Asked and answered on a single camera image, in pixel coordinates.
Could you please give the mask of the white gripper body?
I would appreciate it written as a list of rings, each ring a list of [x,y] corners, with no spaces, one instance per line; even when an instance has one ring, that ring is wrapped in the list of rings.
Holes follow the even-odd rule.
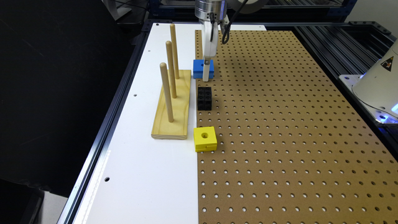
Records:
[[[229,41],[229,19],[225,17],[221,21],[203,21],[199,20],[201,24],[201,34],[202,34],[202,50],[203,59],[212,59],[216,56],[217,46],[218,46],[218,26],[221,27],[222,33],[222,44],[226,44]]]

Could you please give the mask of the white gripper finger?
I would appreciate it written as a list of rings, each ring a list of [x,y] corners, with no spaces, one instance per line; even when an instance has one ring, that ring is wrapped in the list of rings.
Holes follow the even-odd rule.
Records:
[[[204,82],[209,80],[209,73],[210,73],[210,59],[204,58],[203,59],[203,76],[202,79]]]

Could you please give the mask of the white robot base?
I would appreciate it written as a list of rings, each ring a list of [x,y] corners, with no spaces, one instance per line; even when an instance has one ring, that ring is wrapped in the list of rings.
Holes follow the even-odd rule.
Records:
[[[352,90],[363,103],[397,117],[397,40]]]

